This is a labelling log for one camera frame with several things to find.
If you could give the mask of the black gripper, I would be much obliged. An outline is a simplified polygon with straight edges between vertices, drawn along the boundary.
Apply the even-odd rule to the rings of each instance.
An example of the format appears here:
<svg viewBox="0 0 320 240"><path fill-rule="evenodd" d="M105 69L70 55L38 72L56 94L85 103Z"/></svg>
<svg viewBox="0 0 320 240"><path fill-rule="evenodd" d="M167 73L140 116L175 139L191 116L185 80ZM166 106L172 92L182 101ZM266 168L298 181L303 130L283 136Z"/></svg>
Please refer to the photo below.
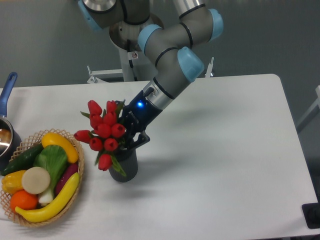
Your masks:
<svg viewBox="0 0 320 240"><path fill-rule="evenodd" d="M138 134L137 140L128 139L125 145L127 150L135 150L150 141L146 134L147 126L163 111L155 107L141 90L133 100L125 106L126 100L116 100L115 114L119 118L121 114L122 125L126 128L127 135Z"/></svg>

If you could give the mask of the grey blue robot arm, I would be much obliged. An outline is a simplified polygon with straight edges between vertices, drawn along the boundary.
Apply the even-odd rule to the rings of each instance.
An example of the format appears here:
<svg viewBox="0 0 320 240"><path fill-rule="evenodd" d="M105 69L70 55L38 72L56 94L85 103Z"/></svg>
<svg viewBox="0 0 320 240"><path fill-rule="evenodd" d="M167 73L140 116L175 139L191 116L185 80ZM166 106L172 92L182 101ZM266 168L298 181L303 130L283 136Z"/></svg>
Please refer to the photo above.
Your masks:
<svg viewBox="0 0 320 240"><path fill-rule="evenodd" d="M176 0L179 23L163 28L153 21L148 0L79 0L77 4L94 30L122 27L119 37L125 49L137 47L157 70L120 118L126 129L124 147L136 149L150 140L145 132L148 124L204 71L192 49L222 34L222 16L203 0Z"/></svg>

